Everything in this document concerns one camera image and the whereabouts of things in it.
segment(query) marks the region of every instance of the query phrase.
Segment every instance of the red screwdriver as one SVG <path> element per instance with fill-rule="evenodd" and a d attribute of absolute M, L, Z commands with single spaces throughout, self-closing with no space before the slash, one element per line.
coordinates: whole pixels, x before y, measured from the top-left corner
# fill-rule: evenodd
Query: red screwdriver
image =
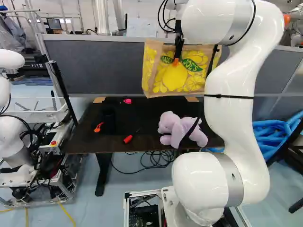
<path fill-rule="evenodd" d="M 125 144 L 128 144 L 130 141 L 132 141 L 133 136 L 134 136 L 138 131 L 140 131 L 140 129 L 138 129 L 133 135 L 127 136 L 127 137 L 123 140 L 124 143 L 125 143 Z"/>

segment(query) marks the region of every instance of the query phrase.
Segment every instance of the black table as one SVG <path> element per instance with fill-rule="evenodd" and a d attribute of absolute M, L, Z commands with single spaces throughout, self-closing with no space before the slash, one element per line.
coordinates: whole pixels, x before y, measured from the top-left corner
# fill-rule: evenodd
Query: black table
<path fill-rule="evenodd" d="M 78 127 L 67 144 L 64 151 L 67 154 L 95 153 L 100 174 L 96 187 L 96 196 L 101 196 L 107 181 L 107 173 L 112 153 L 114 152 L 145 152 L 148 150 L 173 150 L 171 146 L 164 146 L 160 143 L 158 134 L 158 123 L 160 116 L 165 111 L 173 111 L 180 117 L 197 117 L 200 113 L 202 123 L 201 130 L 208 136 L 207 147 L 223 147 L 223 140 L 217 136 L 207 125 L 203 103 L 188 102 L 182 96 L 169 96 L 147 99 L 145 97 L 133 97 L 132 104 L 124 102 L 125 97 L 108 97 L 102 103 L 90 104 L 83 114 Z M 103 128 L 101 132 L 93 130 L 99 121 L 102 121 L 100 113 L 106 110 L 114 110 L 115 129 Z M 140 131 L 134 136 L 129 144 L 124 144 L 123 139 L 129 134 Z M 199 149 L 197 144 L 191 140 L 184 140 L 180 145 L 181 149 Z"/>

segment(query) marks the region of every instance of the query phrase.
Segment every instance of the stuffed animal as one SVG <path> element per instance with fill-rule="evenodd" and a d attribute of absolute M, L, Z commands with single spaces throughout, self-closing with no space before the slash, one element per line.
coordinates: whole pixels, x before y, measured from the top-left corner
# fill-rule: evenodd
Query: stuffed animal
<path fill-rule="evenodd" d="M 179 116 L 174 114 L 172 111 L 164 112 L 160 117 L 158 133 L 171 133 L 171 135 L 161 136 L 161 144 L 171 145 L 173 148 L 178 149 L 182 138 L 189 131 L 195 121 L 196 118 L 193 117 L 183 117 L 180 119 Z M 199 147 L 205 147 L 208 142 L 208 138 L 200 130 L 199 124 L 201 123 L 202 121 L 200 119 L 198 125 L 195 127 L 189 138 L 192 141 L 196 141 Z"/>

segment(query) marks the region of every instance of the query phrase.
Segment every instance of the cubicle wall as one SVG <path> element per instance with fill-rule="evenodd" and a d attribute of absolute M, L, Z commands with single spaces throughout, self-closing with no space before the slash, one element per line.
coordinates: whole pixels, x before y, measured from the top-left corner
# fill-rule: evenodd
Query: cubicle wall
<path fill-rule="evenodd" d="M 57 61 L 72 97 L 143 96 L 144 38 L 96 35 L 39 35 Z M 162 39 L 167 43 L 173 40 Z M 220 62 L 229 54 L 223 47 Z M 256 81 L 254 120 L 284 119 L 303 109 L 303 51 L 277 46 Z"/>

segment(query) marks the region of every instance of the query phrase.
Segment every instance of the yellow bag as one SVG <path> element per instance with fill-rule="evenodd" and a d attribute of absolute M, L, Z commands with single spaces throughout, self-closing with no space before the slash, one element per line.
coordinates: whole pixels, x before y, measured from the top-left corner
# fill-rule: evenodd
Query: yellow bag
<path fill-rule="evenodd" d="M 144 46 L 142 89 L 147 98 L 203 94 L 206 72 L 214 45 L 184 45 L 181 59 L 173 65 L 176 47 L 146 40 Z M 221 56 L 217 52 L 214 69 Z"/>

